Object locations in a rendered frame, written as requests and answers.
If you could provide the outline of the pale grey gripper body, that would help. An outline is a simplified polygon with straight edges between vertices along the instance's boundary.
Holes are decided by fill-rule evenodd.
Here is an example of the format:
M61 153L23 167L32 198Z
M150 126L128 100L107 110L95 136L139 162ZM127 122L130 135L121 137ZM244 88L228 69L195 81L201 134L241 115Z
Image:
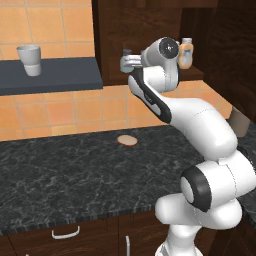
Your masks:
M123 73L130 73L135 68L141 67L141 56L140 55L126 55L120 60L120 71Z

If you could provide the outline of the tan condiment bottle white cap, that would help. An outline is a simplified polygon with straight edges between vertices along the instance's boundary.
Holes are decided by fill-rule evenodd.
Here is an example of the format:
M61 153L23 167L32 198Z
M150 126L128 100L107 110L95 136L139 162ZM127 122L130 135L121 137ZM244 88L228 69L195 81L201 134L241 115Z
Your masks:
M178 64L181 69L189 69L193 62L194 46L191 38L183 38L179 46Z

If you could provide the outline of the dark wood cupboard door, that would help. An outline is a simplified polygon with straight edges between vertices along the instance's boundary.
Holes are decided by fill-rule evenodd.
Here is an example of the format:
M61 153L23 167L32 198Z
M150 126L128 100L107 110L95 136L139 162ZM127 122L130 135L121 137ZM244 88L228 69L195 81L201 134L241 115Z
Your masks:
M169 226L162 224L154 211L119 217L119 255L126 256L126 237L130 239L130 256L155 256L165 241Z

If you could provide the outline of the dark wood drawer front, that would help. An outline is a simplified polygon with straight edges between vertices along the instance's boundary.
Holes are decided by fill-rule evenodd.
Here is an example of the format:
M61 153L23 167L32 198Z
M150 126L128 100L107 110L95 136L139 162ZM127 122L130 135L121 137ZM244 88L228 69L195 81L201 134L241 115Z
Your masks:
M118 256L118 218L26 231L9 238L18 256Z

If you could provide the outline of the brown cylindrical cup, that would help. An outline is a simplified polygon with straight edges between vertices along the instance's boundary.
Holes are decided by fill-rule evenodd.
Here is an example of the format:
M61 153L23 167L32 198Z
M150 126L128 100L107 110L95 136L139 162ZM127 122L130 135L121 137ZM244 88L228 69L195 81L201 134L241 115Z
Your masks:
M248 131L250 119L235 107L232 107L229 124L237 137L244 137Z

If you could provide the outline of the dark wood wall cabinet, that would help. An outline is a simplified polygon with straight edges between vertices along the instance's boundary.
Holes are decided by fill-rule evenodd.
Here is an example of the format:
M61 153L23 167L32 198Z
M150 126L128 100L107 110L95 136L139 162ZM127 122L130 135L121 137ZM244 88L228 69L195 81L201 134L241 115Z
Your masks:
M165 36L192 39L193 65L180 79L201 80L217 6L218 0L92 0L95 57L103 84L125 85L128 75L120 71L123 51L138 54Z

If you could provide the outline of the tan round disc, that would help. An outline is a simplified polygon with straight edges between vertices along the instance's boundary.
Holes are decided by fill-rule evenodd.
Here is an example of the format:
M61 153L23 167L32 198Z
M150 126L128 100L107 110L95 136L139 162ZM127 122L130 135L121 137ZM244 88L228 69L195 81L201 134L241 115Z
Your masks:
M125 146L134 146L137 144L138 140L130 135L121 135L117 138L117 141Z

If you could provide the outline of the dark blue wall shelf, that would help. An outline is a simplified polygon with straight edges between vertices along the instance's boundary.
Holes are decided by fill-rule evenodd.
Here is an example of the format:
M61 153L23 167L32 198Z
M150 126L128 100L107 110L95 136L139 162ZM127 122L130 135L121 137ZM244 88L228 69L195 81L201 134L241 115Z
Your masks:
M43 59L41 68L30 77L20 60L0 61L0 96L103 88L94 57Z

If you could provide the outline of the dark wood cabinet door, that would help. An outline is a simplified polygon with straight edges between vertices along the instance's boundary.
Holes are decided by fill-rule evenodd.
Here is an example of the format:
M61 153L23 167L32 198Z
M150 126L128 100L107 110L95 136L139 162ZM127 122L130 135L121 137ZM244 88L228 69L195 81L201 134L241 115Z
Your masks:
M256 0L219 0L204 81L256 124Z

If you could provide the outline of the pale grey cup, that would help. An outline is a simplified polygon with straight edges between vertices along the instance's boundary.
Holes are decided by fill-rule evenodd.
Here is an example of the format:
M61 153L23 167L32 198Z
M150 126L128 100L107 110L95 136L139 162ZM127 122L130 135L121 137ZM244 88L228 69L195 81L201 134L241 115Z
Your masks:
M41 74L41 48L39 46L19 46L17 53L28 76L35 77Z

